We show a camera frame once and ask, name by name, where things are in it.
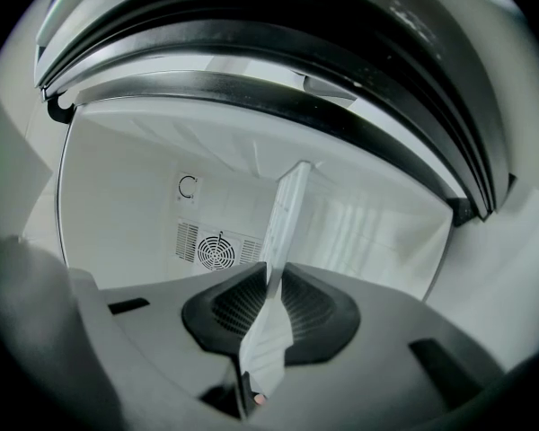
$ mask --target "circular fan vent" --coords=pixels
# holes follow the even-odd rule
[[[235,252],[232,245],[221,236],[209,236],[199,243],[198,258],[207,269],[224,269],[234,265]]]

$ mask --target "rectangular vent grille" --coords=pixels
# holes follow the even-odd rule
[[[178,238],[176,241],[176,255],[180,259],[188,262],[194,261],[196,253],[196,240],[198,238],[198,227],[185,222],[178,223]]]
[[[261,243],[251,240],[243,240],[240,265],[243,263],[257,262],[260,259]]]

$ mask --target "fan grille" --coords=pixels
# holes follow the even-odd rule
[[[204,238],[198,245],[199,262],[207,269],[230,268],[235,262],[232,245],[220,236]]]

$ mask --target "ribbed black pad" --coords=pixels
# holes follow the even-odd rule
[[[290,263],[282,276],[281,300],[294,335],[286,365],[328,361],[358,331],[359,309],[353,299]]]
[[[191,297],[184,304],[181,317],[203,349],[237,357],[266,293],[266,264],[259,262]]]

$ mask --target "white divider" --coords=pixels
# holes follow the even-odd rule
[[[293,344],[289,318],[281,303],[280,280],[296,230],[312,166],[300,162],[279,180],[260,261],[268,264],[269,295],[242,340],[240,367],[271,394],[284,375],[284,351]]]

